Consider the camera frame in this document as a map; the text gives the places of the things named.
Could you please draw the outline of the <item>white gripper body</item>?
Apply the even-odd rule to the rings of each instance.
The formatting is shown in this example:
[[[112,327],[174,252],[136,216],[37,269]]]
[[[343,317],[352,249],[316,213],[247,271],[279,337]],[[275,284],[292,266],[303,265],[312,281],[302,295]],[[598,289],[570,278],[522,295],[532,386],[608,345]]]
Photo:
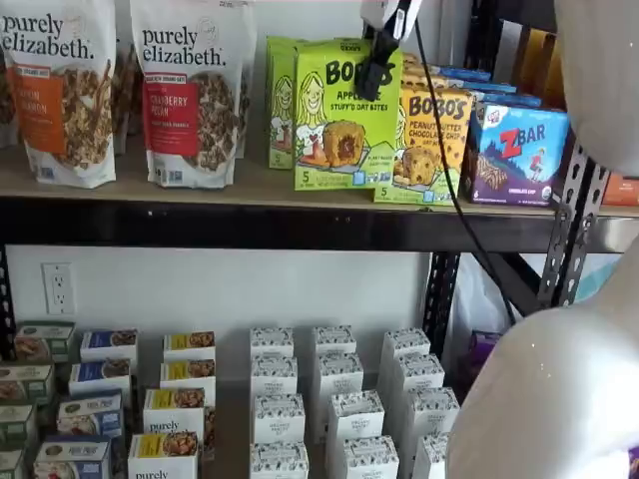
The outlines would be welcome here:
[[[372,39],[375,33],[387,31],[397,42],[405,42],[414,28],[421,4],[421,0],[362,1],[363,37]]]

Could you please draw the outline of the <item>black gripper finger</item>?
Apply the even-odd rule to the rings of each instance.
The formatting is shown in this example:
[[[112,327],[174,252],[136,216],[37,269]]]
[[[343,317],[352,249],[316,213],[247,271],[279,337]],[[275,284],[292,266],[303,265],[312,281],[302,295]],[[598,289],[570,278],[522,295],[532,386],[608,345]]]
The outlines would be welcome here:
[[[381,30],[364,23],[362,38],[370,44],[370,53],[362,62],[358,73],[358,95],[374,101],[382,80],[389,76],[389,58],[399,46],[399,38],[391,27]]]

